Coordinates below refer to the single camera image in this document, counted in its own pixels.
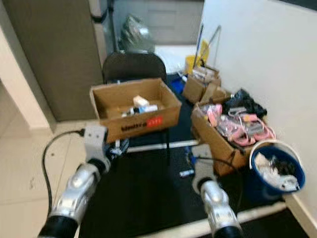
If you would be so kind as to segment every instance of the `plastic bag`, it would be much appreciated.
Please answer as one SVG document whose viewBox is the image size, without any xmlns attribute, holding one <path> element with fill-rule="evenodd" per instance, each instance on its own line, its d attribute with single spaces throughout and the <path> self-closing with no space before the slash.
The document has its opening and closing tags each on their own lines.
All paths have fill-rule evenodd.
<svg viewBox="0 0 317 238">
<path fill-rule="evenodd" d="M 240 89 L 231 99 L 222 104 L 223 114 L 228 114 L 230 108 L 245 107 L 249 114 L 257 114 L 258 118 L 262 118 L 267 114 L 267 110 L 260 104 L 257 104 L 253 98 L 243 89 Z"/>
<path fill-rule="evenodd" d="M 120 48 L 125 51 L 154 52 L 155 46 L 148 27 L 141 19 L 128 15 L 121 29 Z"/>
<path fill-rule="evenodd" d="M 206 104 L 200 106 L 200 111 L 203 114 L 204 118 L 208 120 L 212 127 L 217 126 L 218 120 L 222 113 L 221 104 Z"/>
<path fill-rule="evenodd" d="M 243 130 L 238 122 L 232 120 L 232 118 L 222 115 L 216 127 L 217 131 L 232 141 L 233 138 L 241 136 Z"/>
</svg>

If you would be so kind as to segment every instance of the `black chair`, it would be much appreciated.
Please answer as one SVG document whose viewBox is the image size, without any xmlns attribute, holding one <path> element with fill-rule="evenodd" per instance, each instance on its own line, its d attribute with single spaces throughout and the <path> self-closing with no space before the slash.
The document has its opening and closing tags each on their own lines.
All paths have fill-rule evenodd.
<svg viewBox="0 0 317 238">
<path fill-rule="evenodd" d="M 166 69 L 163 61 L 153 53 L 122 53 L 109 55 L 103 65 L 104 84 L 125 82 L 142 78 L 161 78 L 166 84 Z M 165 129 L 167 163 L 170 162 L 169 130 Z"/>
</svg>

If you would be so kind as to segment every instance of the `floor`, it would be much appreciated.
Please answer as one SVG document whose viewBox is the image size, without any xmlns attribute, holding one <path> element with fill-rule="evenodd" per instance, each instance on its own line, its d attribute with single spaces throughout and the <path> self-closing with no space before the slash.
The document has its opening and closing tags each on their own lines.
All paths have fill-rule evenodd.
<svg viewBox="0 0 317 238">
<path fill-rule="evenodd" d="M 55 134 L 82 128 L 89 122 L 59 123 Z M 41 155 L 52 134 L 34 134 L 0 83 L 0 237 L 34 238 L 44 224 L 47 190 Z M 53 199 L 85 159 L 82 138 L 67 135 L 55 142 L 47 156 Z"/>
</svg>

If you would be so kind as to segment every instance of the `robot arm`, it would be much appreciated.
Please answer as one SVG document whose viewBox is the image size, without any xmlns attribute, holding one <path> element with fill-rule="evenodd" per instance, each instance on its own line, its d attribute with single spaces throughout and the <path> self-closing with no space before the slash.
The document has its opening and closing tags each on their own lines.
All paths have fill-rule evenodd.
<svg viewBox="0 0 317 238">
<path fill-rule="evenodd" d="M 213 238 L 242 238 L 242 230 L 237 217 L 229 206 L 227 193 L 221 189 L 213 175 L 211 159 L 197 159 L 198 157 L 211 158 L 207 144 L 192 147 L 192 155 L 188 160 L 195 167 L 193 189 L 199 194 L 205 205 L 205 212 Z"/>
<path fill-rule="evenodd" d="M 49 214 L 39 238 L 74 237 L 101 176 L 109 171 L 111 162 L 128 147 L 128 140 L 125 140 L 120 148 L 111 148 L 106 144 L 106 137 L 106 127 L 85 128 L 86 163 L 80 165 L 68 180 L 66 189 Z"/>
<path fill-rule="evenodd" d="M 73 238 L 86 212 L 89 199 L 95 193 L 103 174 L 110 170 L 111 163 L 128 148 L 125 140 L 120 148 L 106 144 L 107 128 L 85 128 L 86 163 L 82 164 L 67 182 L 62 196 L 48 215 L 39 238 Z M 195 166 L 193 188 L 204 202 L 205 211 L 214 238 L 242 238 L 241 227 L 229 206 L 226 192 L 221 189 L 213 175 L 213 163 L 208 145 L 192 148 L 188 158 Z"/>
</svg>

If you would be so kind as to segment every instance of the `red label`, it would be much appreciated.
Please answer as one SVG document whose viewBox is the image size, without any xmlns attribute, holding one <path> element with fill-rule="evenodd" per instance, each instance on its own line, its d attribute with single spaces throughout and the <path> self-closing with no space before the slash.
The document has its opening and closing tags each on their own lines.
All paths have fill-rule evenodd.
<svg viewBox="0 0 317 238">
<path fill-rule="evenodd" d="M 147 120 L 147 127 L 159 126 L 163 123 L 163 117 L 158 116 L 156 118 L 151 118 Z"/>
</svg>

